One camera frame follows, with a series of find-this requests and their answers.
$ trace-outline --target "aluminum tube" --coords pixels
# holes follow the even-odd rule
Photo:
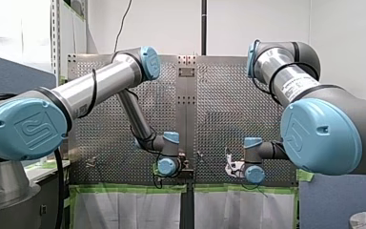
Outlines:
[[[132,125],[134,134],[141,139],[151,136],[151,127],[145,119],[135,95],[123,90],[117,94],[117,98]]]
[[[291,53],[282,48],[273,48],[262,53],[255,63],[255,76],[260,82],[269,82],[273,74],[283,65],[294,63]],[[320,85],[313,77],[298,66],[289,66],[275,76],[273,94],[283,107],[290,104],[297,95]]]
[[[118,54],[113,62],[96,70],[97,94],[95,105],[105,101],[118,92],[132,87],[141,81],[138,63],[126,54]],[[67,107],[72,119],[84,115],[92,103],[94,81],[92,73],[52,90]]]

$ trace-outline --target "gray partition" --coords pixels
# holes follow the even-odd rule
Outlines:
[[[0,58],[0,93],[19,94],[37,87],[54,88],[55,75]]]

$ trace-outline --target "metal plate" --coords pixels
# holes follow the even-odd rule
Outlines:
[[[110,63],[110,55],[70,55],[70,79]],[[177,68],[161,58],[161,76],[132,89],[150,125],[158,132],[175,131],[175,79]],[[70,133],[71,183],[152,184],[154,156],[133,145],[129,120],[116,96],[76,120]]]
[[[69,77],[110,61],[110,55],[70,55]],[[245,136],[278,139],[281,108],[246,77],[246,57],[163,55],[161,62],[160,78],[134,89],[149,123],[160,134],[180,133],[180,148],[197,165],[196,183],[242,182],[225,174],[225,146],[238,160]],[[194,75],[179,76],[181,68],[194,68]],[[70,158],[72,183],[153,183],[154,158],[134,149],[130,124],[115,96],[75,121]],[[94,158],[95,166],[88,165]],[[267,160],[264,167],[263,185],[296,186],[291,162]]]
[[[243,157],[246,136],[279,139],[282,113],[246,76],[245,57],[199,56],[197,65],[196,183],[237,183],[225,173],[225,147]],[[289,161],[265,160],[266,186],[296,186]]]

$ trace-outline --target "metal pole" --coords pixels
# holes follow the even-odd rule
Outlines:
[[[207,0],[201,4],[201,55],[207,55]]]

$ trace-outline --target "silver metal arm segment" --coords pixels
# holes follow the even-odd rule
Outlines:
[[[50,154],[61,144],[73,120],[120,92],[124,92],[119,97],[123,97],[120,100],[134,132],[146,138],[151,129],[136,99],[124,90],[159,75],[156,51],[142,47],[118,52],[110,65],[53,90],[39,88],[0,100],[0,139],[7,139],[0,140],[0,158],[25,160]],[[158,142],[155,149],[160,150],[162,141]]]
[[[270,85],[286,108],[280,133],[287,156],[314,173],[366,175],[366,99],[320,84],[314,50],[296,43],[296,54],[288,44],[256,41],[248,58],[249,77]]]
[[[139,146],[146,150],[162,151],[164,147],[163,137],[162,135],[154,135],[141,111],[136,94],[123,90],[117,94],[117,98],[131,123],[132,133],[137,138]]]

